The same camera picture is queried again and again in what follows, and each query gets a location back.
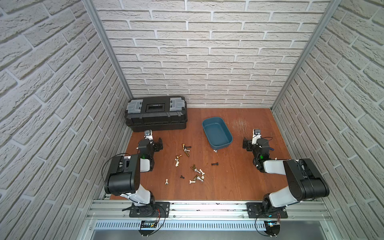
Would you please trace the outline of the teal plastic storage bin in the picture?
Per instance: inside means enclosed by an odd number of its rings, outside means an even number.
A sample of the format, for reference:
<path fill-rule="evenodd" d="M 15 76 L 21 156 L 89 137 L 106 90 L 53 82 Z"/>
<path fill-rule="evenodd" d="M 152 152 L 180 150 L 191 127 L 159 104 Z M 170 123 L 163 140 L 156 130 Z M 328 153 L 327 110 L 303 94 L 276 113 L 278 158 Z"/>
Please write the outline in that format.
<path fill-rule="evenodd" d="M 213 150 L 224 149 L 233 142 L 233 136 L 222 118 L 212 117 L 205 119 L 202 122 L 202 126 Z"/>

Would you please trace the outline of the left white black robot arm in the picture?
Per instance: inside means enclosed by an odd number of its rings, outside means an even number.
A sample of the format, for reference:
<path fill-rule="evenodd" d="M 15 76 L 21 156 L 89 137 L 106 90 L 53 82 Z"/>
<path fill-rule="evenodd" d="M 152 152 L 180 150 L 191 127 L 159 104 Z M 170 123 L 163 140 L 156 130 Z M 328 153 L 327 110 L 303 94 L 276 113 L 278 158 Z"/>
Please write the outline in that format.
<path fill-rule="evenodd" d="M 140 179 L 141 173 L 153 171 L 154 154 L 162 149 L 161 138 L 157 142 L 143 139 L 138 144 L 139 152 L 137 154 L 124 153 L 112 157 L 104 179 L 105 192 L 127 198 L 138 208 L 154 205 L 154 195 L 141 185 Z"/>

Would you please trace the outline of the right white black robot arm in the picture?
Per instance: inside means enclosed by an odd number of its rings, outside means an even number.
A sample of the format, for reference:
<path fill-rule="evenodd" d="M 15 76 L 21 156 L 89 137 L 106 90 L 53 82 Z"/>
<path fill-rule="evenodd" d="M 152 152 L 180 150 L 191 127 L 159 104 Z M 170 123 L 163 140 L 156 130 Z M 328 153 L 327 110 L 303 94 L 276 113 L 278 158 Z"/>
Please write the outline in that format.
<path fill-rule="evenodd" d="M 253 164 L 261 173 L 287 177 L 288 186 L 266 194 L 259 212 L 271 214 L 286 206 L 330 194 L 328 183 L 311 159 L 273 160 L 270 158 L 269 141 L 265 138 L 243 139 L 243 148 L 253 153 Z"/>

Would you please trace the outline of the black toolbox grey latches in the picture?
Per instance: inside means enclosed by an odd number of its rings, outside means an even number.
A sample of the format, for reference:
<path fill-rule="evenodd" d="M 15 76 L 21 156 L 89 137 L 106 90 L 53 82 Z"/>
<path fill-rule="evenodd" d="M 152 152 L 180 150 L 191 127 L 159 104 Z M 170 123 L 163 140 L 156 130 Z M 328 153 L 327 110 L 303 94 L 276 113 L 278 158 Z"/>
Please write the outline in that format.
<path fill-rule="evenodd" d="M 187 102 L 182 96 L 132 99 L 125 111 L 125 123 L 133 132 L 183 130 L 187 122 Z"/>

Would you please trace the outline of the left controller board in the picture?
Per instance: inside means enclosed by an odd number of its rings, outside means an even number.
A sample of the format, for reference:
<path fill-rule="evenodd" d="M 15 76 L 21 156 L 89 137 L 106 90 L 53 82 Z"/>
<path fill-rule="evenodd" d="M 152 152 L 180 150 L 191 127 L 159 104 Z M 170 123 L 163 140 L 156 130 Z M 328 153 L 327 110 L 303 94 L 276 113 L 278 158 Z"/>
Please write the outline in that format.
<path fill-rule="evenodd" d="M 153 220 L 143 220 L 140 223 L 139 233 L 142 237 L 148 237 L 160 229 L 160 224 Z"/>

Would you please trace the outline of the controller board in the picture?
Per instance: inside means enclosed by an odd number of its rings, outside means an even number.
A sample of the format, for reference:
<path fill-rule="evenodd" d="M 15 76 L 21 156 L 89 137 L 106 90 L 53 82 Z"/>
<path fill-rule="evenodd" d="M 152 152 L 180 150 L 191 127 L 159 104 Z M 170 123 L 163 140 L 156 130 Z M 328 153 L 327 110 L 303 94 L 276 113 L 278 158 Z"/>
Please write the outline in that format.
<path fill-rule="evenodd" d="M 142 237 L 148 237 L 160 229 L 160 224 L 153 220 L 143 220 L 140 223 L 139 233 Z"/>
<path fill-rule="evenodd" d="M 264 221 L 265 224 L 265 234 L 270 237 L 277 237 L 281 230 L 281 224 L 279 222 L 267 222 Z"/>

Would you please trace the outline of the right controller board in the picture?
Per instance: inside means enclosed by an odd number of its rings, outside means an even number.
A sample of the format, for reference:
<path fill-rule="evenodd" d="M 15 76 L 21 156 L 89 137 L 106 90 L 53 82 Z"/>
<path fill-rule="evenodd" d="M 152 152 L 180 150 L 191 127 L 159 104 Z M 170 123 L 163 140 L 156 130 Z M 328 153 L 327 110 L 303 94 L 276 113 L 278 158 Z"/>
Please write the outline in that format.
<path fill-rule="evenodd" d="M 267 222 L 264 221 L 265 224 L 265 234 L 270 237 L 277 237 L 281 230 L 281 224 L 279 222 Z"/>

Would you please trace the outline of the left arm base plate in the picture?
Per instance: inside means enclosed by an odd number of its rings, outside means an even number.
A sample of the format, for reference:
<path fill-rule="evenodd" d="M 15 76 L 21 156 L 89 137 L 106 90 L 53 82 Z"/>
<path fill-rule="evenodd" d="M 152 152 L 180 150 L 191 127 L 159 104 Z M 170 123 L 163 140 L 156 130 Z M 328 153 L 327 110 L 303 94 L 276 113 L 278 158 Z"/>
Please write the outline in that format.
<path fill-rule="evenodd" d="M 137 207 L 132 204 L 128 208 L 130 218 L 168 218 L 170 202 L 155 202 L 155 204 Z"/>

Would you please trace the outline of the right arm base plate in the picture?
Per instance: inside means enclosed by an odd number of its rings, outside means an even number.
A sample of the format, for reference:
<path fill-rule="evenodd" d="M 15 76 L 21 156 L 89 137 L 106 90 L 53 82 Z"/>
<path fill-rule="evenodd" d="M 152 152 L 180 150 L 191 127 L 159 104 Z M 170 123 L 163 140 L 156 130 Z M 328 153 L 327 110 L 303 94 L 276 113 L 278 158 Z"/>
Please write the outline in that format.
<path fill-rule="evenodd" d="M 265 207 L 262 202 L 249 202 L 246 203 L 247 213 L 250 219 L 256 218 L 281 218 L 287 219 L 288 214 L 285 208 L 275 208 L 272 206 Z"/>

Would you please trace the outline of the aluminium front rail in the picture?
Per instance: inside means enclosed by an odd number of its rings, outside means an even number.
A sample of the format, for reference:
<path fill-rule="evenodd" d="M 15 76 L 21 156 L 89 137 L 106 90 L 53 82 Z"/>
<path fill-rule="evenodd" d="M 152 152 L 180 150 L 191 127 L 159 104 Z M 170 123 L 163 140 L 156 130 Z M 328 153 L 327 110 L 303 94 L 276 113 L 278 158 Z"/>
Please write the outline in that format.
<path fill-rule="evenodd" d="M 181 201 L 169 200 L 168 220 L 235 220 L 249 219 L 253 208 L 260 201 Z M 86 213 L 86 219 L 122 220 L 128 219 L 128 200 L 94 200 Z M 332 221 L 332 217 L 322 201 L 305 201 L 286 207 L 286 221 Z"/>

